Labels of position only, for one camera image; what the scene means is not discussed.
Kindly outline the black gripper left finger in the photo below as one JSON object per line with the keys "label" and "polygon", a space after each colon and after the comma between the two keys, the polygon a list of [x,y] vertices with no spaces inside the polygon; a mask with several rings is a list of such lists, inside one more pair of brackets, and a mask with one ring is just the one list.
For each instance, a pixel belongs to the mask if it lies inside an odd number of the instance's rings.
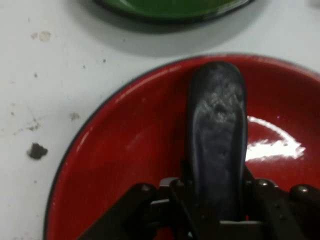
{"label": "black gripper left finger", "polygon": [[152,184],[133,185],[79,240],[152,240],[158,230],[170,228],[176,240],[198,240],[199,213],[192,192],[192,175],[186,160],[181,177]]}

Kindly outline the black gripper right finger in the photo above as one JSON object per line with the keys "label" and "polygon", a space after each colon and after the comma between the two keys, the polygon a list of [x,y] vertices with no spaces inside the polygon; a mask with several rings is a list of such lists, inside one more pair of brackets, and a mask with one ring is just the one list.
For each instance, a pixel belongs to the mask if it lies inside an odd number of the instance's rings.
{"label": "black gripper right finger", "polygon": [[255,178],[246,168],[243,200],[249,220],[261,223],[265,240],[318,240],[320,238],[320,190],[297,184],[284,191],[272,180]]}

